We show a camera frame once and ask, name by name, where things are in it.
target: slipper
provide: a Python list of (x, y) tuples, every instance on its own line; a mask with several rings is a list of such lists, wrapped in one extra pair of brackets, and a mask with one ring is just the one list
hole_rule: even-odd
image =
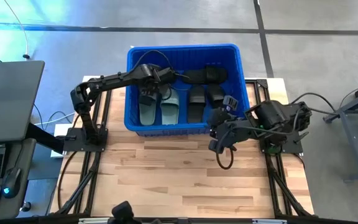
[(157, 94), (146, 95), (140, 90), (139, 95), (139, 118), (140, 123), (144, 126), (154, 124), (155, 110), (157, 105)]
[(212, 108), (223, 106), (224, 90), (218, 84), (210, 84), (206, 87), (206, 96)]
[(177, 124), (179, 119), (179, 95), (168, 87), (161, 92), (162, 124)]
[(189, 84), (220, 84), (226, 79), (226, 69), (215, 66), (205, 66), (205, 69), (199, 70), (187, 70), (183, 74), (183, 82)]
[(198, 85), (191, 88), (187, 108), (187, 123), (203, 122), (205, 105), (206, 99), (204, 87)]

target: wooden tabletop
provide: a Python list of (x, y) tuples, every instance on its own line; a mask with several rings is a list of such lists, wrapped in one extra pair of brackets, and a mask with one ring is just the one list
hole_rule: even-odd
[[(267, 80), (271, 99), (287, 104), (283, 79)], [(247, 86), (247, 91), (251, 106), (255, 105), (253, 88)], [(111, 209), (125, 200), (131, 203), (136, 217), (273, 217), (266, 163), (257, 141), (236, 144), (233, 167), (222, 170), (215, 154), (208, 150), (211, 140), (208, 135), (140, 137), (124, 126), (124, 104), (125, 88), (114, 90), (107, 123), (108, 145), (99, 167), (93, 217), (110, 217)], [(78, 185), (83, 157), (84, 153), (77, 153), (68, 165), (61, 188), (62, 203)], [(282, 157), (289, 189), (313, 213), (302, 163), (291, 154)], [(221, 155), (221, 160), (228, 164), (229, 154)], [(88, 189), (85, 191), (81, 211), (88, 196)], [(278, 194), (284, 211), (281, 191)], [(57, 209), (55, 194), (51, 212)]]

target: black metal frame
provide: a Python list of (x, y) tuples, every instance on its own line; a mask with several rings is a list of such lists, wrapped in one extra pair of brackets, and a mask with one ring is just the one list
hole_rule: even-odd
[[(262, 98), (260, 97), (260, 92), (259, 92), (260, 88), (262, 88), (262, 90), (263, 90), (265, 100), (270, 100), (269, 86), (267, 85), (266, 79), (246, 80), (246, 84), (253, 84), (254, 91), (255, 91), (255, 99), (256, 99), (257, 104), (262, 102)], [(262, 152), (265, 152), (267, 150), (267, 149), (264, 149), (264, 147), (265, 147), (264, 144), (260, 144), (260, 147), (261, 147), (260, 149)], [(275, 157), (276, 157), (276, 162), (277, 162), (278, 176), (281, 178), (281, 180), (283, 181), (285, 186), (287, 186), (281, 154), (277, 154)], [(265, 153), (265, 160), (266, 160), (266, 165), (270, 164), (270, 162), (272, 160), (270, 154)], [(268, 176), (268, 183), (269, 183), (269, 187), (270, 187), (270, 194), (272, 196), (273, 211), (274, 211), (274, 215), (276, 217), (277, 215), (282, 214), (282, 212), (281, 212), (279, 204), (278, 204), (277, 190), (275, 187), (275, 179), (273, 177), (273, 171), (271, 169), (269, 169), (269, 167), (267, 169), (267, 176)], [(285, 213), (287, 215), (292, 215), (291, 205), (290, 205), (290, 202), (285, 194), (283, 194), (283, 198), (284, 198)]]
[[(111, 93), (112, 93), (112, 90), (109, 90), (106, 92), (106, 99), (104, 101), (104, 108), (103, 108), (103, 115), (102, 115), (102, 120), (101, 120), (101, 124), (100, 124), (100, 129), (107, 130), (106, 124), (107, 124), (108, 113), (109, 113), (109, 108), (110, 108)], [(95, 125), (98, 120), (100, 104), (101, 104), (101, 95), (98, 96), (98, 98), (94, 104), (92, 122)], [(106, 145), (102, 144), (100, 146), (103, 148), (103, 151), (104, 151), (104, 148), (106, 147)], [(90, 216), (91, 211), (92, 211), (94, 191), (96, 188), (96, 181), (98, 178), (98, 170), (99, 170), (99, 164), (100, 164), (102, 152), (95, 151), (94, 162), (91, 167), (91, 169), (94, 169), (94, 170), (88, 170), (91, 153), (92, 153), (91, 151), (85, 151), (85, 156), (84, 156), (84, 160), (83, 160), (80, 181), (79, 181), (79, 184), (84, 185), (84, 187), (88, 183), (88, 181), (90, 181), (88, 199), (86, 201), (85, 209), (84, 209), (83, 213), (81, 213), (80, 210), (81, 210), (81, 204), (82, 204), (83, 189), (81, 189), (78, 193), (75, 192), (75, 194), (78, 194), (78, 198), (76, 199), (75, 204), (74, 204), (74, 211), (73, 211), (74, 214), (86, 214), (87, 216)]]
[[(83, 151), (83, 152), (103, 152), (107, 142), (108, 130), (105, 126), (100, 126), (96, 129), (87, 128), (88, 127), (97, 127), (96, 123), (98, 120), (99, 109), (100, 109), (100, 101), (101, 95), (99, 95), (94, 104), (93, 116), (90, 119), (90, 116), (81, 115), (81, 119), (83, 122), (83, 127), (81, 128), (70, 128), (68, 133), (70, 135), (66, 136), (64, 143), (64, 151)], [(93, 130), (94, 133), (86, 133), (86, 131)], [(100, 142), (98, 144), (92, 144), (91, 142), (85, 144), (87, 142), (86, 135), (99, 135)]]
[[(266, 80), (246, 80), (246, 83), (253, 83), (255, 87), (255, 96), (257, 97), (257, 102), (260, 103), (260, 95), (259, 95), (259, 86), (264, 88), (264, 95), (265, 99), (269, 100), (269, 90), (267, 89), (267, 82)], [(108, 118), (108, 111), (109, 111), (109, 104), (111, 99), (111, 90), (107, 92), (106, 101), (104, 103), (104, 110), (103, 110), (103, 117), (102, 117), (102, 127), (106, 127), (106, 122)], [(95, 104), (94, 107), (94, 116), (93, 121), (97, 121), (97, 115), (100, 106), (100, 99)], [(9, 220), (0, 220), (0, 223), (9, 224), (9, 223), (51, 223), (54, 222), (56, 224), (59, 223), (78, 223), (82, 218), (90, 218), (90, 214), (92, 211), (93, 205), (93, 196), (94, 190), (96, 187), (96, 179), (97, 179), (97, 170), (99, 167), (99, 162), (101, 158), (101, 152), (95, 152), (95, 161), (96, 172), (91, 176), (91, 184), (89, 188), (89, 195), (88, 200), (86, 203), (86, 208), (83, 213), (80, 213), (81, 208), (81, 198), (82, 192), (79, 193), (80, 197), (75, 202), (75, 209), (74, 214), (54, 214), (45, 217), (29, 217), (29, 218), (14, 218)], [(91, 152), (85, 152), (84, 163), (81, 171), (81, 179), (89, 179), (90, 172), (87, 173), (88, 163), (90, 158)], [(174, 223), (174, 224), (190, 224), (190, 223), (232, 223), (232, 224), (245, 224), (245, 223), (301, 223), (301, 224), (314, 224), (314, 223), (327, 223), (327, 224), (334, 224), (334, 223), (344, 223), (344, 224), (356, 224), (358, 222), (350, 222), (350, 221), (342, 221), (342, 220), (332, 220), (326, 218), (318, 218), (317, 216), (310, 215), (307, 211), (305, 211), (302, 206), (296, 201), (296, 198), (292, 195), (290, 190), (288, 189), (285, 183), (285, 174), (283, 170), (283, 162), (280, 154), (276, 155), (276, 162), (278, 170), (276, 170), (272, 163), (272, 158), (269, 153), (265, 153), (265, 160), (267, 165), (267, 172), (268, 172), (268, 180), (269, 180), (269, 187), (272, 194), (272, 204), (274, 210), (275, 218), (271, 219), (263, 219), (263, 218), (160, 218), (160, 217), (137, 217), (136, 219), (141, 221), (142, 223)], [(278, 204), (278, 197), (277, 197), (277, 190), (275, 188), (275, 182), (280, 186), (281, 190), (283, 191), (284, 202), (285, 202), (285, 210), (286, 215), (284, 215), (279, 208)], [(291, 205), (293, 206), (294, 210), (297, 212), (299, 216), (294, 216), (291, 214)]]

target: blue bin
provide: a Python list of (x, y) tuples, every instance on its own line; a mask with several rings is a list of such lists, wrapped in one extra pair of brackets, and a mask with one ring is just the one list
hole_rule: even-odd
[[(233, 96), (239, 101), (237, 116), (244, 116), (243, 112), (249, 109), (246, 84), (242, 73), (241, 56), (238, 47), (234, 44), (214, 45), (179, 45), (158, 47), (134, 47), (128, 52), (127, 70), (133, 68), (138, 59), (149, 50), (159, 50), (164, 53), (173, 69), (183, 74), (185, 70), (203, 69), (206, 65), (224, 67), (227, 70), (227, 80), (220, 84), (227, 95)], [(155, 52), (151, 52), (141, 60), (142, 63), (153, 63), (162, 68), (168, 67), (166, 59)], [(192, 85), (183, 83), (178, 77), (173, 84), (176, 89), (188, 90)], [(182, 134), (207, 134), (209, 133), (206, 120), (211, 111), (211, 105), (207, 100), (204, 109), (202, 123), (187, 123), (188, 92), (177, 91), (180, 97), (178, 124), (162, 125), (161, 109), (157, 102), (157, 110), (154, 125), (143, 126), (139, 120), (139, 91), (135, 85), (126, 87), (124, 124), (130, 131), (135, 131), (139, 136), (173, 136)]]

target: white cable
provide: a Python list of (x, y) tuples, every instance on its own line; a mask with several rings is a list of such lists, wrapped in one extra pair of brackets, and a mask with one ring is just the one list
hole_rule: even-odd
[(68, 114), (66, 116), (62, 116), (61, 118), (58, 118), (58, 119), (55, 119), (55, 120), (52, 120), (52, 121), (48, 121), (48, 122), (44, 122), (42, 124), (50, 124), (50, 123), (53, 123), (53, 122), (56, 122), (56, 121), (60, 121), (61, 119), (65, 119), (71, 115), (74, 115), (74, 113), (71, 113), (71, 114)]
[(17, 17), (16, 13), (13, 11), (12, 7), (9, 5), (9, 3), (6, 0), (4, 0), (4, 1), (7, 4), (7, 6), (11, 9), (12, 13), (15, 15), (17, 21), (19, 22), (20, 27), (22, 28), (22, 31), (23, 31), (24, 37), (25, 37), (25, 54), (28, 55), (29, 54), (29, 41), (27, 40), (27, 34), (25, 34), (24, 27), (23, 27), (22, 23), (20, 22), (19, 18)]

